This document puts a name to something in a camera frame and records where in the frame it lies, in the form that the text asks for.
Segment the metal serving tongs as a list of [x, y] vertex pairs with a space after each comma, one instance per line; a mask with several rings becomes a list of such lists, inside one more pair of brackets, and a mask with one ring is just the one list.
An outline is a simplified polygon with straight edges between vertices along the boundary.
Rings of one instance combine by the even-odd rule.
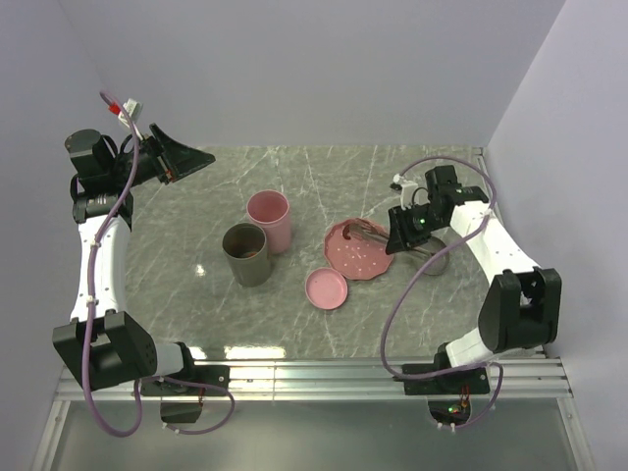
[[[374, 224], [368, 222], [347, 223], [342, 231], [342, 236], [347, 240], [359, 240], [365, 242], [377, 242], [386, 246], [389, 241], [389, 233], [385, 229], [377, 229]], [[415, 246], [409, 251], [402, 252], [404, 261], [411, 262], [416, 269], [423, 267], [428, 260], [445, 248], [445, 243], [436, 236], [431, 236], [427, 242]], [[449, 255], [446, 254], [434, 262], [426, 271], [427, 276], [437, 277], [445, 273], [449, 267]]]

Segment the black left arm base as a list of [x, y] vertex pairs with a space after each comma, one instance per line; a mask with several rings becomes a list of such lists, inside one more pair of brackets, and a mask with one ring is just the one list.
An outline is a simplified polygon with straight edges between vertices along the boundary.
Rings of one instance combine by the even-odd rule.
[[169, 425], [196, 425], [205, 402], [212, 397], [227, 397], [231, 369], [226, 365], [194, 365], [167, 379], [143, 380], [142, 397], [160, 399], [160, 416]]

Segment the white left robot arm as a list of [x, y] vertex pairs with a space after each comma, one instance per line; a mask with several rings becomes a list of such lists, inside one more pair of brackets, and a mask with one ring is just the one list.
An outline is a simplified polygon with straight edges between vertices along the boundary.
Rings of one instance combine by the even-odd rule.
[[81, 387], [98, 391], [151, 377], [176, 394], [192, 392], [199, 372], [182, 342], [158, 344], [129, 314], [126, 252], [131, 237], [131, 188], [156, 179], [170, 184], [204, 169], [214, 155], [181, 144], [157, 125], [129, 135], [130, 152], [85, 129], [65, 141], [76, 169], [71, 179], [73, 219], [81, 247], [78, 295], [67, 325], [52, 342]]

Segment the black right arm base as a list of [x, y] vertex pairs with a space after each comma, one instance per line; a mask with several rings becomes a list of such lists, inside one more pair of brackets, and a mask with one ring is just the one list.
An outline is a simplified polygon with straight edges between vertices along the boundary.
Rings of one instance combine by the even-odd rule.
[[482, 410], [474, 408], [474, 395], [489, 394], [491, 387], [485, 367], [433, 376], [426, 379], [400, 379], [407, 396], [430, 396], [428, 412], [438, 429], [455, 432], [482, 420], [494, 405], [491, 399]]

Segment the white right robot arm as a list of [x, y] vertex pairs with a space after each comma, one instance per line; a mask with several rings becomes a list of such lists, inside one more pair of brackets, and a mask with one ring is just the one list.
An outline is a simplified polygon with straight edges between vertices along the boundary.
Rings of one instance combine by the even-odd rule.
[[391, 187], [400, 203], [389, 214], [387, 254], [409, 252], [427, 243], [434, 232], [450, 228], [479, 263], [489, 283], [477, 325], [446, 343], [435, 357], [433, 379], [447, 393], [457, 391], [477, 368], [498, 355], [536, 348], [555, 341], [562, 279], [529, 257], [507, 232], [495, 213], [495, 187], [465, 186], [451, 164], [425, 175], [428, 200], [415, 200], [419, 186], [404, 173]]

